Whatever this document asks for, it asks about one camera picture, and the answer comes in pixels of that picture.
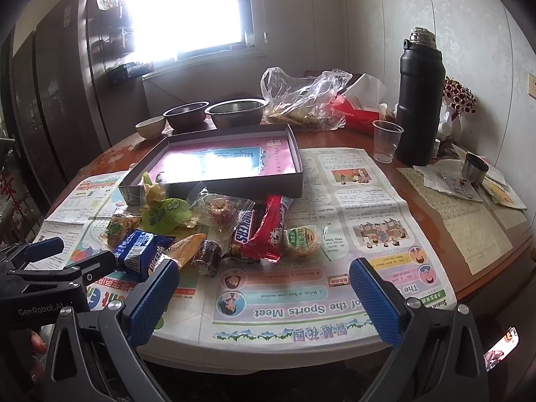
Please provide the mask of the person's left hand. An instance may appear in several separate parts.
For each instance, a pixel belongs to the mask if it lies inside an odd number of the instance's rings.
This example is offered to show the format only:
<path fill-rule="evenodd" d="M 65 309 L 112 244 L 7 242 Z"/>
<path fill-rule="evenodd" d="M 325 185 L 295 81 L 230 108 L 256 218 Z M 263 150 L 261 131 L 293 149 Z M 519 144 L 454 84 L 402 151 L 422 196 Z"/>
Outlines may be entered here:
<path fill-rule="evenodd" d="M 45 367 L 41 362 L 41 358 L 46 353 L 47 347 L 42 338 L 34 331 L 31 332 L 31 346 L 33 352 L 33 366 L 30 375 L 32 381 L 38 385 L 42 383 L 45 375 Z"/>

